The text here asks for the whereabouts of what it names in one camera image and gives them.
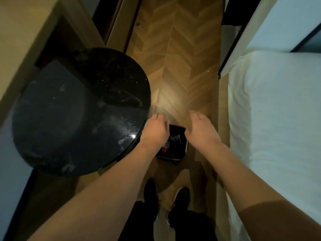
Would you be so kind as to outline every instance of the mattress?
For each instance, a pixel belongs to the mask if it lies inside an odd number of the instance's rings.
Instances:
[[[321,224],[321,54],[251,52],[228,94],[231,151]],[[249,240],[228,202],[231,239]]]

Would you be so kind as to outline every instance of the parquet floor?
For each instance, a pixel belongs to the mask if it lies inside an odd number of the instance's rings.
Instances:
[[[171,124],[189,128],[188,110],[193,109],[217,127],[222,15],[223,0],[142,0],[126,54],[148,77],[150,115],[164,112]],[[192,146],[178,165],[155,158],[145,180],[150,177],[157,182],[161,205],[155,241],[175,239],[165,213],[182,186],[191,189],[189,208],[215,219],[215,174]]]

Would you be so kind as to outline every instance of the sneaker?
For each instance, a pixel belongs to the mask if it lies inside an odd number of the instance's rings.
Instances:
[[[169,216],[172,213],[172,211],[174,210],[186,211],[189,206],[190,199],[191,199],[191,196],[190,196],[189,189],[187,187],[182,187],[177,191],[172,209],[167,214],[166,220],[168,225],[171,225]]]
[[[153,179],[148,179],[144,187],[144,199],[148,208],[149,214],[153,221],[158,218],[158,190],[156,182]]]

